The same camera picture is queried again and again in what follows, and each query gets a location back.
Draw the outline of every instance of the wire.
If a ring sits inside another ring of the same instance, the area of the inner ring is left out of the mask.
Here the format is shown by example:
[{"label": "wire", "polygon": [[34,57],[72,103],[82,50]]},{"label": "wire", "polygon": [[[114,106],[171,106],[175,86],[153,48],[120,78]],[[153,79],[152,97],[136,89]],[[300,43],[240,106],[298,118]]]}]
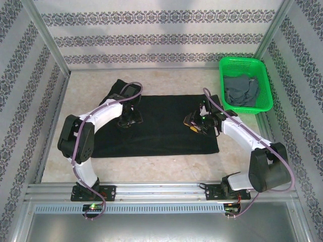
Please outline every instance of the wire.
[{"label": "wire", "polygon": [[[293,174],[293,171],[291,169],[291,167],[288,165],[288,163],[283,159],[283,157],[278,154],[274,149],[272,149],[269,145],[267,145],[265,142],[263,142],[257,135],[255,135],[247,126],[244,126],[243,123],[238,122],[237,120],[235,120],[234,118],[232,118],[227,112],[225,112],[219,105],[217,105],[212,99],[211,99],[211,92],[207,89],[207,88],[203,88],[203,92],[206,95],[206,97],[208,98],[208,100],[218,109],[220,110],[222,113],[224,113],[225,116],[227,116],[229,119],[231,119],[235,124],[239,125],[242,129],[244,129],[248,134],[250,134],[258,143],[264,145],[272,154],[274,154],[282,163],[283,165],[286,167],[287,171],[289,172],[290,176],[291,176],[291,184],[287,189],[283,189],[283,190],[275,190],[275,189],[271,189],[270,191],[276,192],[276,193],[286,193],[289,192],[290,190],[292,190],[295,186],[295,176]],[[235,215],[234,218],[241,216],[242,214],[244,214],[250,207],[251,205],[257,200],[257,198],[259,197],[258,193],[254,199],[251,201],[251,203],[238,215]]]},{"label": "wire", "polygon": [[[136,97],[138,97],[139,95],[141,95],[142,93],[142,90],[143,90],[143,86],[141,83],[139,82],[131,82],[131,83],[128,83],[126,86],[124,86],[124,88],[122,90],[124,90],[126,87],[128,87],[129,85],[131,84],[137,84],[138,86],[140,86],[140,91],[132,96],[132,97],[128,97],[128,98],[124,98],[124,99],[121,99],[121,100],[116,100],[116,101],[113,101],[113,102],[110,102],[110,103],[104,103],[102,104],[101,106],[97,107],[95,110],[93,110],[88,116],[85,117],[85,119],[82,121],[81,125],[80,125],[80,128],[79,128],[79,132],[76,136],[76,142],[75,142],[75,147],[74,147],[74,151],[73,151],[73,156],[72,156],[72,161],[71,161],[71,165],[73,167],[73,172],[74,172],[74,175],[76,176],[76,178],[78,179],[78,182],[83,185],[84,187],[88,188],[91,192],[93,192],[94,194],[96,194],[97,196],[99,196],[101,199],[102,199],[102,205],[103,205],[103,208],[102,208],[102,211],[101,213],[99,213],[97,216],[95,216],[94,218],[90,218],[92,221],[95,220],[95,219],[98,219],[99,217],[102,216],[102,214],[105,212],[106,210],[106,201],[105,201],[105,198],[100,194],[98,193],[96,190],[92,189],[90,186],[88,186],[83,180],[82,178],[78,175],[77,171],[76,171],[76,167],[75,167],[75,158],[76,158],[76,154],[77,154],[77,148],[79,146],[79,143],[80,143],[80,137],[81,137],[81,133],[82,133],[82,130],[83,130],[83,127],[86,123],[86,121],[92,117],[95,113],[97,113],[99,110],[107,107],[107,106],[111,106],[111,105],[114,105],[114,104],[117,104],[117,103],[120,103],[120,102],[125,102],[125,101],[129,101],[129,100],[132,100]],[[87,212],[89,210],[87,210],[84,214],[84,217],[85,219],[88,219],[89,217],[87,217]]]},{"label": "wire", "polygon": [[205,190],[206,184],[205,183],[200,183],[198,185],[201,189]]},{"label": "wire", "polygon": [[240,209],[241,208],[241,195],[240,195],[240,193],[238,193],[238,204],[239,204],[238,209]]}]

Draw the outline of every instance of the gray cloth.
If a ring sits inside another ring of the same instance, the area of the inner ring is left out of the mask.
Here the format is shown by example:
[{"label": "gray cloth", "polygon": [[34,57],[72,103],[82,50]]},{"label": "gray cloth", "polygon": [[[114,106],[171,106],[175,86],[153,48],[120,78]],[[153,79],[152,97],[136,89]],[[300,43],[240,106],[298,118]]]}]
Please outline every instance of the gray cloth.
[{"label": "gray cloth", "polygon": [[255,107],[260,93],[257,77],[243,74],[238,77],[224,76],[225,100],[232,106]]}]

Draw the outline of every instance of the wall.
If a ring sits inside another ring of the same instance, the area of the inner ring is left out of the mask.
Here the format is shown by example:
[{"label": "wall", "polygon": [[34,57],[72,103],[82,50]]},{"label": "wall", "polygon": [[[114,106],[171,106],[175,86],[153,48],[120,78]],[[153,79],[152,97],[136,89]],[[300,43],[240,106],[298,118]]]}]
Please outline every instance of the wall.
[{"label": "wall", "polygon": [[263,56],[274,98],[266,117],[287,147],[314,241],[323,240],[322,56],[323,1],[296,0]]},{"label": "wall", "polygon": [[253,56],[282,0],[39,0],[69,68],[217,67]]},{"label": "wall", "polygon": [[0,241],[5,241],[26,185],[37,175],[66,79],[20,1],[1,1],[0,16]]}]

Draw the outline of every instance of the green basket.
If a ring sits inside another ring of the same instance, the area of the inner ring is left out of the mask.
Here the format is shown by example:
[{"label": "green basket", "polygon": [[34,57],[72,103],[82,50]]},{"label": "green basket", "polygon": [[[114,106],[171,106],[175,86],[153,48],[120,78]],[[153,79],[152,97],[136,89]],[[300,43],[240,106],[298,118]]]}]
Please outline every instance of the green basket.
[{"label": "green basket", "polygon": [[[266,112],[273,106],[273,97],[269,86],[265,65],[253,58],[245,57],[224,57],[220,60],[220,80],[222,89],[222,102],[225,110],[231,109],[237,113],[257,114]],[[255,107],[231,106],[225,101],[223,76],[237,77],[247,74],[249,77],[257,76],[260,94],[257,97]]]}]

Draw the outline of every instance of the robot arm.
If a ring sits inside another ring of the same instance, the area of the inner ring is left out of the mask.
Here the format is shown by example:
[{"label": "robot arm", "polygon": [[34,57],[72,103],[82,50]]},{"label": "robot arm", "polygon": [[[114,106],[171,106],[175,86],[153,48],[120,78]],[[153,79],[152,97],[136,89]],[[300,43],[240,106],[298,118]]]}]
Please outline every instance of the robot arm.
[{"label": "robot arm", "polygon": [[[217,95],[211,96],[211,99],[221,107]],[[233,194],[243,189],[255,189],[258,192],[264,192],[290,182],[291,176],[284,164],[271,154],[262,143],[275,150],[287,162],[284,145],[281,143],[273,144],[253,131],[247,132],[243,128],[246,125],[242,123],[235,112],[228,110],[227,113],[233,120],[224,115],[206,98],[201,104],[200,110],[189,114],[184,119],[185,125],[200,134],[207,134],[210,129],[216,128],[219,134],[223,132],[230,136],[250,153],[248,172],[239,172],[222,179],[222,189],[225,194]]]},{"label": "robot arm", "polygon": [[93,112],[95,111],[93,110],[80,116],[69,115],[65,119],[58,142],[58,149],[61,150],[63,155],[71,163],[80,125],[87,118],[80,135],[74,163],[77,176],[82,180],[82,182],[78,181],[77,185],[84,192],[91,193],[90,190],[86,189],[84,184],[96,191],[99,187],[99,179],[94,173],[91,164],[91,155],[94,150],[94,134],[105,124],[118,117],[120,117],[118,125],[123,128],[129,127],[133,123],[141,123],[140,112],[134,107],[139,102],[140,97],[138,99],[132,99],[132,101],[121,101],[127,97],[136,95],[138,92],[137,89],[129,86],[125,89],[125,97],[118,94],[109,96],[101,104],[102,108],[96,112]]}]

